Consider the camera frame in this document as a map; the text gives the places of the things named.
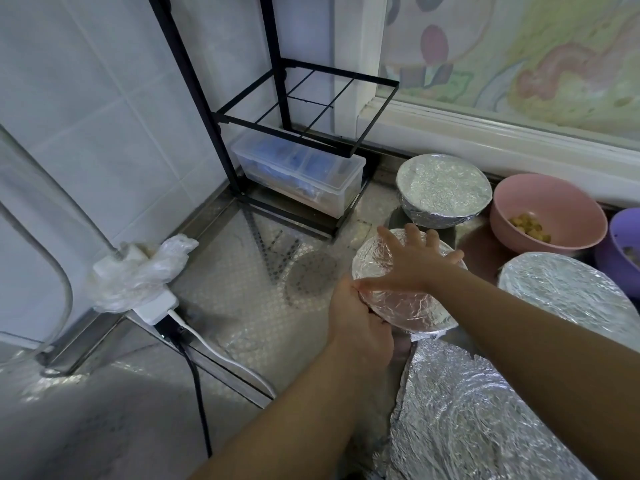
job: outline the black metal rack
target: black metal rack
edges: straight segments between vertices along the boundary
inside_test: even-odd
[[[396,91],[398,89],[398,82],[391,79],[385,79],[383,77],[375,77],[372,75],[366,75],[357,72],[336,69],[334,67],[312,64],[282,57],[280,55],[280,45],[278,43],[278,32],[276,30],[273,1],[260,0],[260,8],[262,10],[262,19],[264,22],[264,31],[266,33],[269,57],[271,59],[271,69],[265,72],[265,74],[260,76],[256,81],[249,85],[249,87],[245,88],[242,92],[231,99],[231,101],[229,101],[227,104],[222,106],[219,110],[212,111],[209,108],[209,104],[207,103],[207,99],[204,96],[204,92],[202,90],[200,82],[198,81],[196,72],[193,69],[193,65],[191,63],[187,50],[182,42],[180,32],[178,31],[178,28],[173,20],[171,13],[171,1],[149,0],[149,3],[154,10],[158,23],[160,24],[160,28],[162,28],[162,31],[164,33],[164,37],[169,44],[173,57],[178,64],[182,77],[187,84],[191,97],[193,98],[193,102],[196,104],[196,108],[198,109],[202,122],[204,123],[204,126],[211,138],[211,142],[213,143],[218,157],[220,158],[222,167],[224,168],[229,179],[230,189],[233,195],[239,201],[245,202],[254,207],[258,207],[259,209],[263,209],[268,213],[275,215],[276,217],[284,218],[288,221],[292,221],[293,223],[300,224],[304,227],[310,228],[320,233],[324,233],[331,237],[335,236],[335,234],[338,232],[338,229],[340,229],[340,226],[343,224],[343,222],[345,222],[349,213],[352,211],[356,202],[360,198],[360,195],[362,195],[366,184],[368,184],[373,175],[373,172],[375,171],[375,168],[378,165],[379,155],[375,152],[363,149],[361,145],[364,138],[372,128],[373,124],[375,124],[382,111],[385,110],[389,101],[391,101],[393,96],[396,94]],[[308,74],[289,91],[287,91],[285,87],[285,79],[287,77],[288,68],[304,68],[309,70]],[[342,88],[342,90],[338,94],[336,94],[336,96],[329,104],[303,100],[308,103],[324,106],[324,109],[317,115],[316,119],[313,120],[311,124],[309,124],[309,126],[304,128],[303,130],[298,130],[296,128],[293,128],[291,124],[288,99],[299,99],[292,96],[292,92],[300,87],[300,85],[304,83],[304,81],[306,81],[311,76],[311,74],[315,72],[342,76],[349,78],[350,80],[345,85],[345,87]],[[254,91],[256,88],[258,88],[260,85],[271,78],[273,78],[273,81],[275,83],[276,97],[278,100],[273,106],[271,106],[271,108],[269,108],[267,112],[261,115],[256,121],[247,121],[241,118],[236,118],[234,116],[229,116],[227,114],[229,110],[231,110],[231,108],[240,103],[240,101],[251,94],[252,91]],[[367,126],[367,128],[363,131],[358,140],[355,143],[351,143],[347,141],[321,137],[316,134],[310,134],[309,129],[311,129],[316,121],[318,121],[330,107],[333,107],[333,103],[336,101],[336,99],[338,99],[338,97],[343,94],[343,92],[351,85],[354,80],[362,80],[365,82],[382,84],[384,86],[393,88],[391,94],[388,96],[379,112],[371,120],[369,126]],[[268,113],[272,112],[272,110],[274,110],[276,107],[280,108],[280,118],[282,120],[283,130],[260,125],[260,121],[265,116],[267,116]],[[349,208],[345,211],[344,215],[339,219],[327,216],[326,214],[315,211],[313,209],[311,209],[310,211],[310,208],[308,206],[293,201],[293,199],[289,199],[285,196],[278,195],[278,197],[275,198],[274,192],[268,190],[266,187],[251,182],[244,175],[237,174],[236,169],[231,159],[229,158],[227,147],[222,139],[220,129],[221,123],[235,123],[246,128],[258,130],[263,133],[284,138],[294,143],[303,144],[305,146],[315,148],[316,150],[322,150],[324,152],[332,153],[344,158],[349,158],[356,151],[358,151],[358,154],[363,156],[367,160],[363,171],[363,181],[360,192],[351,203]]]

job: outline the black cable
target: black cable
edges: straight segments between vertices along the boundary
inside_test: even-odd
[[[209,436],[209,425],[207,423],[207,414],[204,411],[204,402],[202,400],[202,386],[200,385],[200,373],[198,371],[198,366],[194,364],[191,360],[191,357],[187,354],[187,351],[184,349],[180,340],[177,340],[173,337],[169,337],[173,346],[178,349],[180,355],[182,355],[187,364],[189,365],[189,369],[191,370],[191,375],[193,375],[193,385],[196,389],[196,400],[198,402],[198,412],[200,413],[200,422],[202,423],[202,432],[204,433],[204,444],[207,448],[207,455],[209,458],[213,455],[213,450],[211,449],[211,437]]]

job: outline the decorative window film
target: decorative window film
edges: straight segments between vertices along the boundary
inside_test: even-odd
[[[638,141],[640,0],[388,0],[380,73],[400,100]]]

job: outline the foil-covered plate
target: foil-covered plate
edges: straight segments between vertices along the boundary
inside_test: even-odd
[[[405,213],[419,225],[444,229],[468,221],[491,202],[491,185],[462,158],[432,153],[405,161],[396,174]]]
[[[498,287],[640,352],[640,315],[607,275],[554,253],[524,253],[502,268]]]
[[[418,343],[376,459],[387,479],[595,480],[487,359]]]
[[[404,229],[391,229],[398,240],[406,243]],[[422,240],[426,240],[426,233],[421,232]],[[440,242],[440,254],[446,255],[453,249]],[[460,261],[460,267],[467,268]],[[379,235],[368,239],[353,258],[353,279],[377,278],[384,276],[393,268],[391,254],[387,245]],[[427,335],[442,335],[447,330],[456,327],[448,311],[436,298],[426,293],[398,293],[375,291],[363,293],[364,302],[375,314],[389,323],[412,333]]]

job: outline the clear plastic container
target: clear plastic container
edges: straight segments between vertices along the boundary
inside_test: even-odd
[[[332,217],[341,217],[360,192],[363,157],[347,159],[255,130],[232,149],[251,180]]]

